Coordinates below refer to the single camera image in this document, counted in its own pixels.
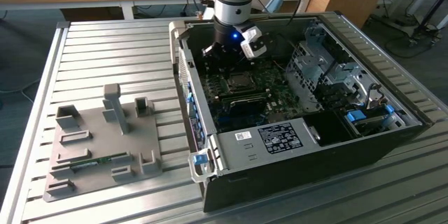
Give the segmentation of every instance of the power supply label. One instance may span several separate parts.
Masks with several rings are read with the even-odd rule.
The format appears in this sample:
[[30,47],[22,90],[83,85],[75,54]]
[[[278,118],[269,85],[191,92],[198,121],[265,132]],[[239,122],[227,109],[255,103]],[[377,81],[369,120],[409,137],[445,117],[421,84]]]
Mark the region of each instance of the power supply label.
[[303,147],[291,123],[261,128],[259,133],[271,154]]

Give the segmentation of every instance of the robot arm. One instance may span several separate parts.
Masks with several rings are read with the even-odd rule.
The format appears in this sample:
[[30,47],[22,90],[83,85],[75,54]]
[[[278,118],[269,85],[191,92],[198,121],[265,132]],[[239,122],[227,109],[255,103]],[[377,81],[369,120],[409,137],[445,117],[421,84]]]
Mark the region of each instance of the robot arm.
[[249,20],[251,8],[274,12],[283,0],[214,0],[215,1],[215,43],[205,50],[205,55],[214,54],[223,68],[233,66],[230,52],[243,51],[253,60],[266,53],[267,47],[262,31]]

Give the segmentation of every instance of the white label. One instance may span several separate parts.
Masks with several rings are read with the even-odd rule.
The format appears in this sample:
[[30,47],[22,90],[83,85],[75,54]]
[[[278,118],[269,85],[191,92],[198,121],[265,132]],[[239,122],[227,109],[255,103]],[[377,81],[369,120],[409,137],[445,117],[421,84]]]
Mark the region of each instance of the white label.
[[249,132],[249,131],[237,133],[235,137],[237,137],[237,140],[245,140],[245,139],[253,138],[251,132]]

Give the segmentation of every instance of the slotted metal table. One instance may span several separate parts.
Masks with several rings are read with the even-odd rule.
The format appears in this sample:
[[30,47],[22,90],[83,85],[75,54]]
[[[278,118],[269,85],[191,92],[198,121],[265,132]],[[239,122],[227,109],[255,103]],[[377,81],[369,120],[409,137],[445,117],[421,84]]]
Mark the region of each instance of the slotted metal table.
[[[417,140],[369,167],[206,214],[190,175],[170,56],[169,23],[177,19],[62,23],[0,223],[447,223],[447,107],[349,20],[326,16],[437,122]],[[145,96],[155,102],[163,175],[49,203],[43,193],[57,109],[65,104],[79,110],[102,107],[102,86],[115,82],[122,102]]]

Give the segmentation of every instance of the green circuit board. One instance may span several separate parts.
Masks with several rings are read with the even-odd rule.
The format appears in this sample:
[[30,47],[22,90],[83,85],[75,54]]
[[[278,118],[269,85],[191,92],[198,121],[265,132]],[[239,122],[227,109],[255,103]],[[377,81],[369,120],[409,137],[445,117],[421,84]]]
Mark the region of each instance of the green circuit board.
[[281,122],[305,114],[291,91],[285,67],[273,60],[257,61],[247,71],[206,74],[202,84],[219,132]]

